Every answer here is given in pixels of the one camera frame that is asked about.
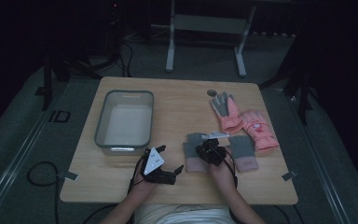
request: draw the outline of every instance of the dark background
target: dark background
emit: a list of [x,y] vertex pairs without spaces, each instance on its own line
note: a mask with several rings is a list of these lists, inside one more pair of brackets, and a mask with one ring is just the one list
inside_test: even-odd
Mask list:
[[[118,45],[106,47],[105,41],[115,41],[122,22],[132,24],[145,38],[150,37],[151,23],[169,24],[170,1],[125,2],[1,0],[0,116],[25,80],[42,66],[46,53],[64,52],[87,63],[91,54],[117,52]],[[177,10],[241,16],[227,2],[224,10],[219,1],[210,2],[211,7],[203,7],[203,2],[184,0]],[[358,1],[328,7],[317,1],[295,3],[301,4],[260,5],[252,31],[297,35],[296,48],[289,51],[285,66],[311,64],[311,86],[358,170]],[[57,76],[65,81],[69,75],[60,57],[55,60]]]

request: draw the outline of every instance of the pink glove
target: pink glove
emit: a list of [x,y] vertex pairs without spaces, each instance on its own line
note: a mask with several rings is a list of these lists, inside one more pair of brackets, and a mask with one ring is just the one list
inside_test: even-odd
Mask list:
[[211,106],[219,118],[223,133],[236,133],[242,128],[239,110],[234,103],[233,96],[227,96],[223,91],[211,100]]
[[243,129],[255,142],[255,151],[272,150],[279,145],[260,111],[242,112],[240,118],[242,118]]

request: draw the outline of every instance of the gloved hand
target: gloved hand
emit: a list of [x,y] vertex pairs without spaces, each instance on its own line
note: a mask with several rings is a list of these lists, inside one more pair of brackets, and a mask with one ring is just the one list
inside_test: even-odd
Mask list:
[[202,145],[202,142],[205,141],[202,139],[203,134],[190,133],[187,135],[187,142],[183,143],[187,172],[208,173],[208,163],[200,158],[196,150],[196,147]]
[[242,112],[240,118],[243,122],[243,129],[255,142],[256,151],[271,150],[279,145],[260,111]]
[[238,135],[229,137],[228,141],[231,145],[227,147],[232,150],[232,158],[239,172],[258,169],[253,141],[249,136]]
[[242,128],[240,114],[232,95],[223,91],[211,100],[211,106],[219,118],[223,133],[236,133]]

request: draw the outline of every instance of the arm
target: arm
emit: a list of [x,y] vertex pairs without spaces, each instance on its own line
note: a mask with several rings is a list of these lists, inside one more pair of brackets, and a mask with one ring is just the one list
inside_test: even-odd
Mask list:
[[147,197],[153,191],[157,184],[152,184],[148,182],[140,182],[143,180],[142,176],[139,174],[140,168],[138,168],[137,175],[135,177],[134,183],[139,183],[132,187],[132,190],[127,195],[127,197],[118,204],[112,212],[110,212],[100,224],[125,224],[130,219],[135,210],[146,201]]
[[[231,158],[226,155],[225,160],[234,169]],[[253,208],[242,198],[235,187],[234,177],[227,165],[222,162],[219,166],[209,164],[209,169],[214,183],[226,199],[234,216],[242,223],[265,223]]]

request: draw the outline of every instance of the wooden table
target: wooden table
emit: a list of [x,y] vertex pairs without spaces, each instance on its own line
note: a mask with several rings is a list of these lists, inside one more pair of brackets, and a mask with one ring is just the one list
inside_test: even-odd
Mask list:
[[[162,169],[173,172],[185,163],[182,144],[188,133],[220,131],[207,90],[232,93],[241,111],[259,110],[272,131],[269,114],[255,84],[234,82],[190,81],[152,78],[104,77],[92,103],[69,171],[77,181],[65,180],[61,199],[74,203],[119,203],[126,194],[139,156],[106,156],[94,143],[93,136],[102,110],[104,96],[111,90],[147,90],[155,96],[152,138],[149,147],[167,146],[161,152]],[[236,134],[246,134],[244,130]],[[228,145],[219,139],[220,146]],[[238,190],[251,204],[295,204],[296,191],[281,149],[257,153],[259,170],[239,173]],[[224,203],[209,175],[187,173],[176,178],[174,185],[158,185],[147,203]]]

